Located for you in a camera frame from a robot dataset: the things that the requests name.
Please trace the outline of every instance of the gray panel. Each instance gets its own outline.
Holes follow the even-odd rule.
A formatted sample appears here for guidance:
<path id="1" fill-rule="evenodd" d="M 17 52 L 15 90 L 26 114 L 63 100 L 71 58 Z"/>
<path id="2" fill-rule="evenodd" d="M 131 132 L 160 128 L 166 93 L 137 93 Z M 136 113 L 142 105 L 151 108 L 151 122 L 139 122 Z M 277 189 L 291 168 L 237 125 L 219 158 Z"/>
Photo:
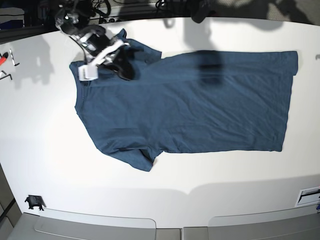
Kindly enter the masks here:
<path id="1" fill-rule="evenodd" d="M 320 228 L 320 215 L 311 214 L 255 224 L 209 227 L 211 240 L 257 240 Z"/>
<path id="2" fill-rule="evenodd" d="M 184 227 L 182 230 L 182 240 L 209 240 L 208 228 Z"/>
<path id="3" fill-rule="evenodd" d="M 316 214 L 315 205 L 304 206 L 280 211 L 271 211 L 247 215 L 216 216 L 210 219 L 208 227 L 222 227 L 231 225 L 258 224 L 284 219 L 292 219 L 310 214 Z"/>
<path id="4" fill-rule="evenodd" d="M 9 219 L 5 217 L 0 222 L 0 240 L 7 240 L 8 236 L 14 228 L 12 227 Z"/>
<path id="5" fill-rule="evenodd" d="M 24 213 L 13 229 L 8 240 L 70 240 L 68 237 L 36 231 L 34 226 L 38 218 L 39 216 Z M 58 231 L 61 235 L 73 232 L 74 236 L 78 239 L 154 240 L 156 233 L 155 229 L 109 227 L 62 221 L 52 218 L 48 219 L 52 224 L 51 227 L 55 228 L 56 232 Z"/>
<path id="6" fill-rule="evenodd" d="M 320 228 L 316 228 L 309 231 L 302 231 L 294 234 L 273 237 L 268 240 L 319 240 L 319 239 L 320 239 Z"/>
<path id="7" fill-rule="evenodd" d="M 156 234 L 156 222 L 148 218 L 100 216 L 69 211 L 59 211 L 49 208 L 44 208 L 43 210 L 44 211 L 39 211 L 39 219 L 34 226 L 34 229 L 36 231 L 39 230 L 40 232 L 46 232 L 46 230 L 51 231 L 52 227 L 50 225 L 50 221 L 48 222 L 48 219 L 55 219 L 74 223 L 101 225 L 108 227 L 154 229 L 154 234 Z"/>
<path id="8" fill-rule="evenodd" d="M 7 240 L 70 240 L 34 230 L 39 216 L 23 213 Z"/>
<path id="9" fill-rule="evenodd" d="M 102 226 L 41 217 L 36 231 L 81 240 L 154 240 L 156 229 Z"/>
<path id="10" fill-rule="evenodd" d="M 180 240 L 180 229 L 157 229 L 155 240 Z"/>

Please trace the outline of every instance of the white tabletop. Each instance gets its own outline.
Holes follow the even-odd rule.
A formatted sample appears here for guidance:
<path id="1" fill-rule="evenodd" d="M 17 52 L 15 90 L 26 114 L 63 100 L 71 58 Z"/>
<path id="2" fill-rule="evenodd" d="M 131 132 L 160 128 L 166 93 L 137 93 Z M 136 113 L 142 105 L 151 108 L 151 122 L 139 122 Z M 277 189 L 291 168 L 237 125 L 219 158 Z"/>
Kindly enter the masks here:
<path id="1" fill-rule="evenodd" d="M 136 20 L 105 25 L 162 57 L 195 50 L 297 51 L 282 152 L 229 151 L 159 155 L 150 172 L 96 149 L 74 109 L 69 70 L 82 51 L 52 32 L 0 46 L 11 48 L 0 70 L 0 163 L 22 212 L 40 195 L 50 209 L 148 218 L 157 228 L 207 226 L 214 216 L 293 208 L 300 189 L 320 185 L 320 27 L 257 19 Z"/>

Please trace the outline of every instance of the black bracket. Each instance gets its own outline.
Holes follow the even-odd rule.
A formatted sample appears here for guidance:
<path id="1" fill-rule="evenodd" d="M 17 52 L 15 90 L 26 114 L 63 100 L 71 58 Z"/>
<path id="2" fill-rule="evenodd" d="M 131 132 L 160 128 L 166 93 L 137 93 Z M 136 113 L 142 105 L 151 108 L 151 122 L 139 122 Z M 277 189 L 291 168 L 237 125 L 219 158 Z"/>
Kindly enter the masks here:
<path id="1" fill-rule="evenodd" d="M 42 206 L 46 208 L 45 202 L 41 196 L 29 195 L 24 202 L 28 202 L 29 209 L 34 209 L 34 207 L 39 207 L 39 210 L 44 211 Z"/>
<path id="2" fill-rule="evenodd" d="M 8 75 L 5 75 L 5 76 L 1 77 L 0 80 L 4 79 L 4 78 L 6 78 L 6 77 L 10 77 L 10 79 L 12 80 L 11 74 L 8 74 Z"/>

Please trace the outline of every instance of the t-shirt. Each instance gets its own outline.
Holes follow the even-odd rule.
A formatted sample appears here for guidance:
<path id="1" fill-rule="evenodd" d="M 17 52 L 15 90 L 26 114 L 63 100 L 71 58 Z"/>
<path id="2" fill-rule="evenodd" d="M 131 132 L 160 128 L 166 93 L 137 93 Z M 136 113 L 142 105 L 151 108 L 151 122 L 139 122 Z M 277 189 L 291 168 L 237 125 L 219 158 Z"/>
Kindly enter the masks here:
<path id="1" fill-rule="evenodd" d="M 125 38 L 125 32 L 119 34 Z M 196 51 L 161 59 L 129 39 L 135 79 L 99 68 L 79 81 L 75 109 L 104 154 L 150 171 L 162 151 L 282 150 L 298 54 Z"/>

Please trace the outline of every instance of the red tool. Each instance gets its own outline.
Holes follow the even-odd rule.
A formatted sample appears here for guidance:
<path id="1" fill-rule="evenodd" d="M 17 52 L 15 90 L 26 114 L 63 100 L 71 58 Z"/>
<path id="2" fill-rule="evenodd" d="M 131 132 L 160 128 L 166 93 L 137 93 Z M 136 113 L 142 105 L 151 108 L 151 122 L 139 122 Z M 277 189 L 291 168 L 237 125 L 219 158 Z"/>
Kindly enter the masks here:
<path id="1" fill-rule="evenodd" d="M 9 54 L 6 52 L 2 55 L 2 57 L 0 58 L 0 65 L 3 64 L 7 58 L 9 57 Z"/>

